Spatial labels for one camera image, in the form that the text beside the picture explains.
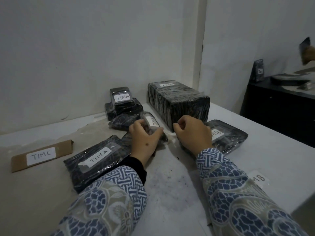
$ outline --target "white wall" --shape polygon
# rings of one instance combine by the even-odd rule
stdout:
[[[208,0],[199,91],[239,113],[253,62],[265,76],[303,67],[298,45],[315,41],[315,0]]]
[[[152,81],[192,86],[198,9],[199,0],[0,0],[0,134],[103,112],[113,87],[145,102]]]

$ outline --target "sleeve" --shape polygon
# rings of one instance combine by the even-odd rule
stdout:
[[[122,165],[82,191],[52,235],[130,235],[146,205],[140,177]]]
[[[216,235],[307,235],[218,150],[203,150],[196,163]]]

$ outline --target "brown cardboard package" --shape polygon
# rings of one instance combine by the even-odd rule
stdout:
[[[69,155],[73,152],[73,141],[67,140],[30,152],[15,155],[11,158],[12,172],[23,170],[38,164]]]

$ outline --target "person's left hand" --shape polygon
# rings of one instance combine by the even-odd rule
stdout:
[[[157,143],[163,133],[163,128],[159,127],[152,135],[149,135],[141,123],[144,123],[143,119],[136,120],[129,127],[129,132],[132,135],[130,156],[137,158],[145,166],[156,149]]]

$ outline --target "person's right hand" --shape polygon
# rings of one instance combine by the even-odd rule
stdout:
[[[178,123],[173,124],[173,127],[183,146],[195,156],[202,150],[213,147],[211,129],[201,120],[184,115],[178,120]]]

